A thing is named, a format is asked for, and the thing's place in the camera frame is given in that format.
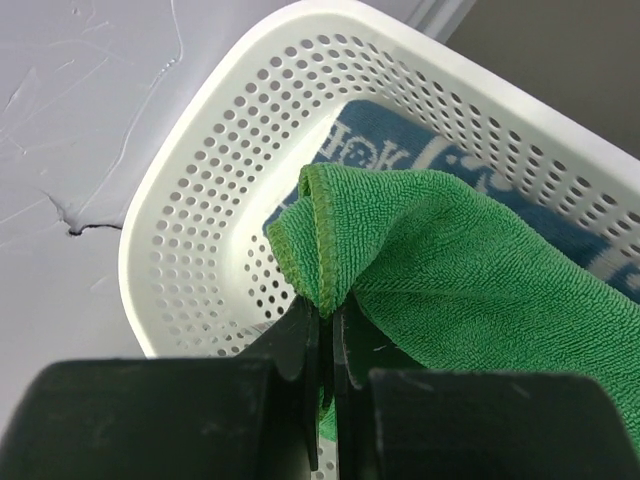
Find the blue white patterned towel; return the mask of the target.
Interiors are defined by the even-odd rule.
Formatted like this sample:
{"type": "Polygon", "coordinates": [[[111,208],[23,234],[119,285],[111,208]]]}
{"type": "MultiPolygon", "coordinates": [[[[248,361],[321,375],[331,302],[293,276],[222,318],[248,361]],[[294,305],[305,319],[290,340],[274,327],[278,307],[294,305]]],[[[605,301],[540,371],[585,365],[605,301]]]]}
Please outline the blue white patterned towel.
{"type": "Polygon", "coordinates": [[[346,104],[330,128],[315,163],[367,169],[425,169],[450,173],[506,205],[578,266],[639,301],[639,267],[611,242],[561,215],[529,203],[506,179],[425,127],[367,100],[346,104]]]}

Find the green microfiber towel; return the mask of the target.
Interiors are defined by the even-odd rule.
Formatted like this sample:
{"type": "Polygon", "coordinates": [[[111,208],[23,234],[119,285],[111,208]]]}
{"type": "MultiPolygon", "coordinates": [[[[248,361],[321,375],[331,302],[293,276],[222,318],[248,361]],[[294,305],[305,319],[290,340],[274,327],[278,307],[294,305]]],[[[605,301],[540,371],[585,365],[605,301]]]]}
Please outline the green microfiber towel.
{"type": "Polygon", "coordinates": [[[322,317],[354,296],[424,367],[590,376],[638,438],[638,305],[455,176],[311,164],[266,234],[322,317]]]}

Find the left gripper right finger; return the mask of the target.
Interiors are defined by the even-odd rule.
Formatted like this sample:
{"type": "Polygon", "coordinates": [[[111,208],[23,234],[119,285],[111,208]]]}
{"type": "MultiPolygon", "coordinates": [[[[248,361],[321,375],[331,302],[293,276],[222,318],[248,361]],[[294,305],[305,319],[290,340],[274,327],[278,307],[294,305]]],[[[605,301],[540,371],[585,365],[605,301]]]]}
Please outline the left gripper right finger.
{"type": "Polygon", "coordinates": [[[605,391],[553,373],[421,367],[348,297],[333,316],[342,479],[635,479],[605,391]]]}

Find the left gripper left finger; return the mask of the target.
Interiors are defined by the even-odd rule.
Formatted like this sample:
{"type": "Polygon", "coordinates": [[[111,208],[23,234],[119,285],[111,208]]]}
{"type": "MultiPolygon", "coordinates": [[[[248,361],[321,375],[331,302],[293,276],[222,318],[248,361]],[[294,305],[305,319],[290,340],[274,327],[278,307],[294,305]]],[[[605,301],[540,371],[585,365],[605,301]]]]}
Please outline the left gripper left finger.
{"type": "Polygon", "coordinates": [[[307,479],[319,381],[319,316],[300,298],[233,357],[58,362],[19,403],[1,475],[307,479]]]}

